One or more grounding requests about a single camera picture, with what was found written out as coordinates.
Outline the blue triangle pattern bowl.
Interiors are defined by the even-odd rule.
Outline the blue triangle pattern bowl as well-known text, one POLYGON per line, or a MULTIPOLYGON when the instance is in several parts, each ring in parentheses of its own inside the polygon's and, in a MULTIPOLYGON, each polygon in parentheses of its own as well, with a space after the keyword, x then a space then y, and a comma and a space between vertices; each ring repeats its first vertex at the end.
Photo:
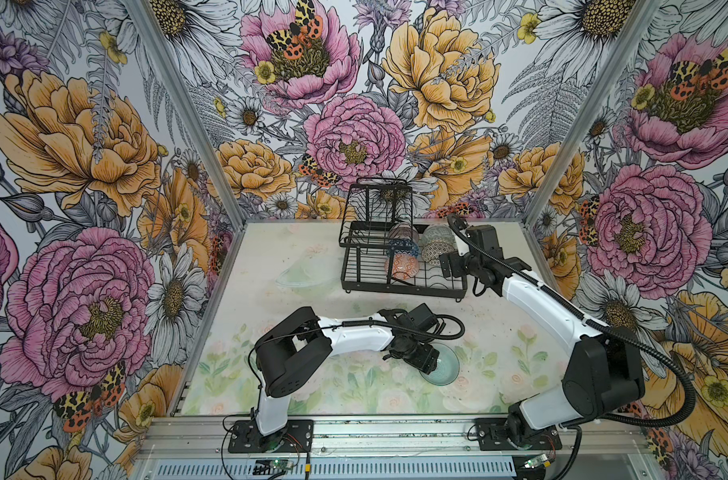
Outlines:
POLYGON ((413 257, 418 257, 420 255, 419 245, 409 239, 390 239, 389 247, 395 254, 410 255, 413 257))

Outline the brown lattice pattern bowl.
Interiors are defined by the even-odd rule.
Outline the brown lattice pattern bowl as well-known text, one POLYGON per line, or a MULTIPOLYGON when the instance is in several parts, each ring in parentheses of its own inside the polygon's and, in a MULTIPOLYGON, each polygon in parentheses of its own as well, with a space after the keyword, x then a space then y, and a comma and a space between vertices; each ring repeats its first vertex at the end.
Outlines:
POLYGON ((439 265, 439 256, 444 253, 450 253, 450 252, 456 252, 457 251, 457 245, 456 240, 453 242, 446 242, 446 241, 434 241, 431 243, 428 243, 423 238, 423 235, 420 238, 419 246, 421 250, 421 256, 422 259, 431 265, 439 265))

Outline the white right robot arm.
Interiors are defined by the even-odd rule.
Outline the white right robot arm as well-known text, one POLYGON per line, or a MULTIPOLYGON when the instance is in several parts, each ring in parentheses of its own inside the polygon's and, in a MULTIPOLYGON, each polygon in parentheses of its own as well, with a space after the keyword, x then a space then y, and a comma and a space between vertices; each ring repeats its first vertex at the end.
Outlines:
POLYGON ((455 215, 447 223, 456 249, 440 258, 444 275, 472 276, 527 313, 569 356, 558 385, 510 407, 504 427, 510 443, 523 447, 553 427, 606 417, 644 395, 640 349, 630 331, 593 319, 526 262, 505 257, 493 226, 471 226, 455 215))

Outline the green patterned bowl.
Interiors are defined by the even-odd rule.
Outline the green patterned bowl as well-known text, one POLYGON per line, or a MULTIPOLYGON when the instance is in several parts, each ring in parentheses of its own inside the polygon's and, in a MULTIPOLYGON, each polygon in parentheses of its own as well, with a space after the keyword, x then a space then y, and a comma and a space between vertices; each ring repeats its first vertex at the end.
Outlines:
POLYGON ((426 228, 423 238, 428 243, 434 241, 453 242, 455 234, 447 224, 434 224, 426 228))

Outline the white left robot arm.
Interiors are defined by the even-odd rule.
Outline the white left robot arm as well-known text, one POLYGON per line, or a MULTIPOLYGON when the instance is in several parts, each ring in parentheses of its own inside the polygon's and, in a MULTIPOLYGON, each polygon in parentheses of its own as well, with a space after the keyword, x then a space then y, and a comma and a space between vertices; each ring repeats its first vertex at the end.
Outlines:
POLYGON ((359 351, 383 352, 424 374, 438 367, 434 341, 461 337, 445 333, 446 322, 426 304, 411 311, 381 309, 353 319, 316 314, 310 306, 297 309, 263 335, 250 354, 250 368, 259 378, 259 400, 253 419, 259 434, 286 431, 291 395, 301 389, 328 358, 359 351))

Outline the purple striped bowl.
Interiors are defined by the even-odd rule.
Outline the purple striped bowl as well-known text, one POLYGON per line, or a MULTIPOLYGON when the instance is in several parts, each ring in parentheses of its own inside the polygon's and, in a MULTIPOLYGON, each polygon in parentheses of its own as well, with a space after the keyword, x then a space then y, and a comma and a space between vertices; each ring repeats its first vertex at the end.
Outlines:
POLYGON ((389 237, 391 239, 409 239, 417 242, 419 232, 409 222, 402 222, 390 229, 389 237))

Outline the orange patterned bowl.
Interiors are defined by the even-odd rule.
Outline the orange patterned bowl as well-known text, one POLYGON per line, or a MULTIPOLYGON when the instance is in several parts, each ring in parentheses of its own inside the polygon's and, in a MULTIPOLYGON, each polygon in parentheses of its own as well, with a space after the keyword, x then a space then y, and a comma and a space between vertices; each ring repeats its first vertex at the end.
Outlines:
POLYGON ((420 272, 420 262, 411 254, 395 253, 386 258, 385 271, 392 279, 410 281, 420 272))

